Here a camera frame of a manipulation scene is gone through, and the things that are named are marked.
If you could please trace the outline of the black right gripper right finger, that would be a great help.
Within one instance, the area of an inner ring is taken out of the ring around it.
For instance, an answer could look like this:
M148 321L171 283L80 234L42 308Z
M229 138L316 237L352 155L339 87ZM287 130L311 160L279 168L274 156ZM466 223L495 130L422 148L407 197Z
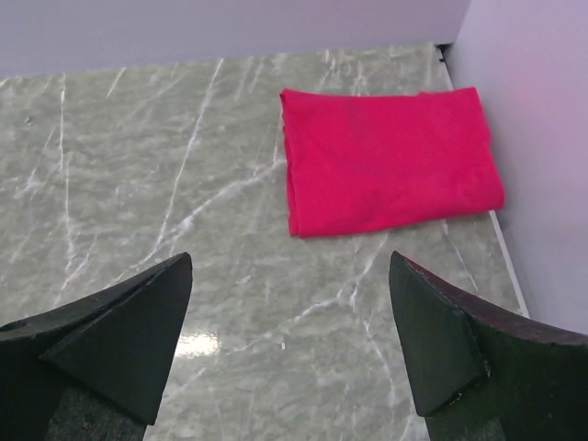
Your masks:
M586 335L500 308L398 252L389 285L430 439L586 439Z

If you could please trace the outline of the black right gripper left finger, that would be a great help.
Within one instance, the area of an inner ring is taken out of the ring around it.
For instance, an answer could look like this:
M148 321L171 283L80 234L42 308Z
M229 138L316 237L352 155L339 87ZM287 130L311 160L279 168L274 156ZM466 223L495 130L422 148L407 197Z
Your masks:
M181 253L1 328L4 440L141 440L156 421L187 313Z

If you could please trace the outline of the red t shirt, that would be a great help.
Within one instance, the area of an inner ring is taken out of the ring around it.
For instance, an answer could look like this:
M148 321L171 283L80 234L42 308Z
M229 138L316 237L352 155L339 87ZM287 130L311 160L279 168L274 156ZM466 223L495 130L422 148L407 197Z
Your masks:
M414 96L280 95L288 229L378 232L504 206L476 89Z

